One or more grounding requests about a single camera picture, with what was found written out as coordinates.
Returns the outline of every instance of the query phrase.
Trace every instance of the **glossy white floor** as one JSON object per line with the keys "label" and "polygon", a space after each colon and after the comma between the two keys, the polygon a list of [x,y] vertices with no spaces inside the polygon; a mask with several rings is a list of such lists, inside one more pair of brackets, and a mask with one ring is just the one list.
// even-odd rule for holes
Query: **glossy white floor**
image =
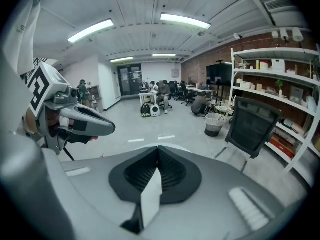
{"label": "glossy white floor", "polygon": [[[208,158],[212,158],[225,145],[228,129],[223,128],[218,137],[205,135],[205,120],[192,114],[190,106],[171,100],[173,106],[168,114],[142,118],[140,101],[123,100],[104,112],[103,115],[116,125],[112,135],[100,137],[88,144],[68,144],[67,149],[76,160],[114,156],[135,150],[148,144],[175,144]],[[240,170],[247,154],[229,144],[229,148],[218,158]],[[61,162],[70,161],[62,152]],[[264,147],[256,159],[249,160],[244,174],[268,189],[285,206],[304,198],[307,184],[299,175],[284,172],[285,162],[272,150]]]}

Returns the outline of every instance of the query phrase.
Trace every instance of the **air vent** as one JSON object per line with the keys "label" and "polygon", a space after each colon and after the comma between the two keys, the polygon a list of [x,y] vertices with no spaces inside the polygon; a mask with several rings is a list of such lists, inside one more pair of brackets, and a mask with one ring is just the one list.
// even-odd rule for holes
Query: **air vent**
{"label": "air vent", "polygon": [[284,11],[297,10],[292,0],[272,0],[264,3],[269,13],[279,13]]}

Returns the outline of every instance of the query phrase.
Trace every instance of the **person in gray shirt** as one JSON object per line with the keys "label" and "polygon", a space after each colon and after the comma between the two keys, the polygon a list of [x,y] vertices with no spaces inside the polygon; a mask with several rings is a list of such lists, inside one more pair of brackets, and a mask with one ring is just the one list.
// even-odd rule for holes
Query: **person in gray shirt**
{"label": "person in gray shirt", "polygon": [[198,94],[196,97],[195,101],[193,102],[191,106],[191,111],[196,115],[196,116],[204,116],[206,109],[208,107],[211,107],[211,103],[207,101],[207,93],[205,91],[201,92]]}
{"label": "person in gray shirt", "polygon": [[164,101],[164,113],[168,114],[170,87],[164,81],[159,81],[157,104]]}

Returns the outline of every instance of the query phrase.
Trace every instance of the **ceiling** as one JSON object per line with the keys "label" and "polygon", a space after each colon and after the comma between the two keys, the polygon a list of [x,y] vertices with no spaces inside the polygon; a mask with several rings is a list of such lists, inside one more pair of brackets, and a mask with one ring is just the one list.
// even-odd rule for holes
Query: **ceiling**
{"label": "ceiling", "polygon": [[[234,33],[250,36],[275,27],[308,27],[289,1],[273,11],[265,6],[268,1],[272,0],[41,0],[34,57],[58,60],[58,68],[94,54],[106,60],[133,56],[135,63],[181,62],[232,39]],[[161,13],[194,18],[212,27],[160,21]],[[73,44],[67,41],[107,19],[112,19],[114,27]],[[155,58],[154,53],[177,56]]]}

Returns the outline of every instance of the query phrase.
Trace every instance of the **potted plant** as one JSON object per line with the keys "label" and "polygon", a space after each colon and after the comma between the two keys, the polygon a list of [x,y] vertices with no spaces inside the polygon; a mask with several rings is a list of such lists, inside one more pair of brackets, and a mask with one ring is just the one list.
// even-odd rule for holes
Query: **potted plant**
{"label": "potted plant", "polygon": [[275,82],[275,85],[276,85],[277,87],[279,87],[279,97],[282,98],[282,86],[284,85],[284,83],[283,83],[281,80],[278,79],[278,80]]}

